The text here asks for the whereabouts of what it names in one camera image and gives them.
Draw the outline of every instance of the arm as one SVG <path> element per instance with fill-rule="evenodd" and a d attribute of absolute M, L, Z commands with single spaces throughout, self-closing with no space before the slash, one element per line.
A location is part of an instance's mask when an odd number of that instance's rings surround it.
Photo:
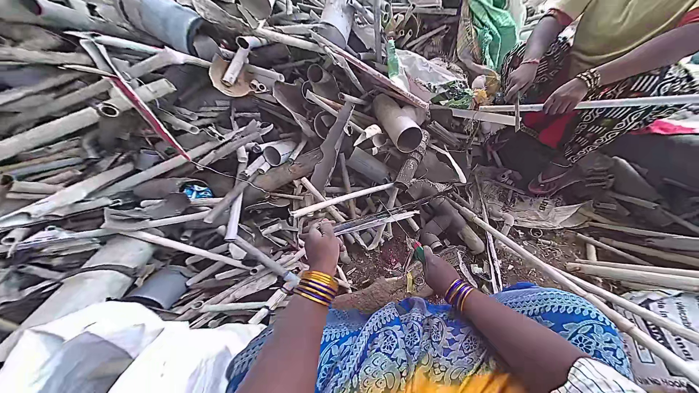
<path fill-rule="evenodd" d="M 683 57 L 699 51 L 699 23 L 690 23 L 670 30 L 638 48 L 597 67 L 600 73 L 600 85 L 626 79 L 650 70 L 677 63 Z M 587 95 L 587 86 L 579 78 L 573 78 L 559 87 L 544 103 L 544 112 L 548 114 L 566 113 Z"/>
<path fill-rule="evenodd" d="M 310 230 L 305 247 L 311 270 L 335 275 L 340 241 L 329 221 Z M 326 306 L 293 296 L 237 393 L 313 392 L 327 315 Z"/>
<path fill-rule="evenodd" d="M 553 15 L 541 18 L 526 42 L 522 61 L 541 59 L 564 28 Z M 511 72 L 505 90 L 506 101 L 511 102 L 517 92 L 525 92 L 531 86 L 537 68 L 536 63 L 524 63 Z"/>
<path fill-rule="evenodd" d="M 427 283 L 444 295 L 459 274 L 428 247 L 424 249 Z M 466 297 L 461 316 L 488 339 L 528 392 L 562 386 L 573 363 L 588 356 L 552 330 L 477 290 Z"/>
<path fill-rule="evenodd" d="M 670 30 L 616 60 L 597 67 L 600 84 L 626 79 L 650 70 L 677 63 L 699 51 L 699 23 L 686 24 Z"/>

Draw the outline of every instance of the yellow fabric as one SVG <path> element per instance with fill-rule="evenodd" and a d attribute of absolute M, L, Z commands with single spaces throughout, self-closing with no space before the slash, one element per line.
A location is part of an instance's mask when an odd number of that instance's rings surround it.
<path fill-rule="evenodd" d="M 570 76 L 600 66 L 677 26 L 697 0 L 558 0 L 552 8 L 573 20 Z"/>
<path fill-rule="evenodd" d="M 463 377 L 458 385 L 443 385 L 434 381 L 429 375 L 434 373 L 438 364 L 425 362 L 424 359 L 408 378 L 405 393 L 526 393 L 524 386 L 512 375 L 504 372 L 494 360 L 490 360 L 469 376 Z"/>

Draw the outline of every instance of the soil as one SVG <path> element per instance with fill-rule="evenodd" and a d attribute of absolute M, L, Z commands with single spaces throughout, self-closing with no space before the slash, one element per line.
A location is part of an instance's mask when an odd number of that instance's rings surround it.
<path fill-rule="evenodd" d="M 563 231 L 542 231 L 541 236 L 532 236 L 532 234 L 538 235 L 537 232 L 529 231 L 527 228 L 513 228 L 509 236 L 542 261 L 560 269 L 566 262 L 584 258 L 584 245 L 576 243 Z M 347 278 L 357 290 L 351 294 L 338 296 L 333 307 L 355 308 L 370 313 L 390 301 L 399 301 L 409 296 L 422 296 L 430 301 L 442 302 L 442 299 L 434 296 L 431 289 L 423 284 L 423 280 L 420 280 L 422 271 L 419 263 L 410 265 L 414 285 L 412 292 L 407 292 L 408 280 L 403 272 L 403 266 L 408 262 L 411 249 L 403 232 L 394 231 L 394 237 L 384 243 L 378 252 L 364 250 L 357 244 L 349 245 L 347 251 L 351 261 L 343 264 L 343 270 L 349 272 Z M 470 264 L 483 266 L 487 260 L 485 253 L 475 256 L 464 255 L 464 257 L 468 259 L 465 261 L 467 266 Z M 537 269 L 525 265 L 517 255 L 499 250 L 498 257 L 504 286 L 528 281 L 541 287 L 565 289 Z"/>

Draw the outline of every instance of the bangle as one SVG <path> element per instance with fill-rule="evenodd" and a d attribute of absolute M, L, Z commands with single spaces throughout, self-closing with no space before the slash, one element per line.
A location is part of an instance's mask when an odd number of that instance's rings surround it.
<path fill-rule="evenodd" d="M 589 69 L 585 72 L 579 73 L 577 74 L 576 78 L 582 80 L 583 83 L 585 83 L 589 92 L 600 87 L 601 76 L 600 72 L 596 69 Z"/>
<path fill-rule="evenodd" d="M 338 294 L 338 281 L 319 271 L 304 271 L 301 281 L 294 288 L 294 294 L 330 307 Z"/>
<path fill-rule="evenodd" d="M 469 284 L 466 284 L 463 280 L 456 279 L 449 286 L 449 289 L 445 294 L 445 299 L 457 310 L 463 311 L 463 304 L 466 300 L 466 297 L 473 290 L 474 288 L 471 287 Z"/>
<path fill-rule="evenodd" d="M 529 59 L 529 60 L 522 60 L 519 65 L 521 66 L 522 64 L 539 64 L 541 63 L 541 59 Z"/>

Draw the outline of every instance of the blue patterned saree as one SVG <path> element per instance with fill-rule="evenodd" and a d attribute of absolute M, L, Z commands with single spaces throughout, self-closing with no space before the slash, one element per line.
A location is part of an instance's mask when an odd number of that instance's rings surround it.
<path fill-rule="evenodd" d="M 614 325 L 585 299 L 530 283 L 493 297 L 630 377 Z M 331 310 L 316 392 L 524 392 L 478 331 L 450 309 L 416 297 L 387 304 L 371 315 Z M 230 363 L 228 393 L 236 391 L 272 330 L 265 329 Z"/>

